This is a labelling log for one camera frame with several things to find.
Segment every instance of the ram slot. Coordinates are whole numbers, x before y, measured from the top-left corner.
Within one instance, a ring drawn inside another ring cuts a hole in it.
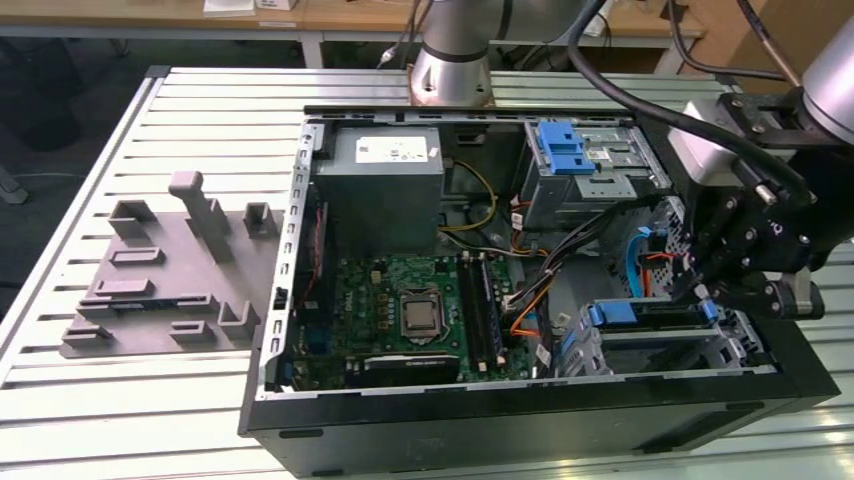
[[[480,371],[504,364],[500,313],[486,265],[478,258],[461,258],[457,277],[464,307],[464,326],[469,344],[469,362]]]

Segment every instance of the motherboard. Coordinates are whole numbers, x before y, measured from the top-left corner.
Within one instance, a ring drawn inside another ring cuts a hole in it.
[[[303,327],[295,385],[336,390],[529,378],[528,345],[502,340],[500,303],[510,292],[502,257],[342,259],[334,320]]]

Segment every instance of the green motherboard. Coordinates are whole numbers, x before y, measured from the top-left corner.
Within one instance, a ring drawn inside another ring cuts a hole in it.
[[[501,299],[512,292],[508,263],[497,257],[484,265],[493,298]],[[529,349],[522,341],[505,348],[501,368],[484,371],[472,365],[464,311],[456,257],[342,259],[330,349],[297,362],[309,379],[305,388],[348,388],[345,359],[396,354],[460,357],[458,382],[528,378]],[[436,323],[430,315],[438,316]]]

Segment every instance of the cpu socket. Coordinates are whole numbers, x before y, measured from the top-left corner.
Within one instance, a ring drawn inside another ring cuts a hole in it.
[[[429,343],[442,332],[442,295],[437,289],[408,290],[401,294],[401,335],[413,343]]]

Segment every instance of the slotted metal worktable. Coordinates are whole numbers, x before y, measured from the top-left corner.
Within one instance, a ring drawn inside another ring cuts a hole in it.
[[[708,79],[614,78],[676,109],[722,91]],[[497,73],[494,88],[500,106],[613,107],[573,74]],[[249,201],[283,208],[303,106],[406,103],[405,76],[392,72],[174,68],[146,79],[0,324],[3,478],[289,477],[255,441],[237,435],[249,351],[66,360],[61,336],[110,243],[106,217],[118,200],[143,198],[157,211],[182,211],[166,193],[171,173],[201,170],[225,209]],[[848,244],[817,275],[828,316],[803,325],[844,392],[821,408],[771,418],[690,454],[406,478],[854,477],[853,264]],[[508,441],[525,440],[509,432]]]

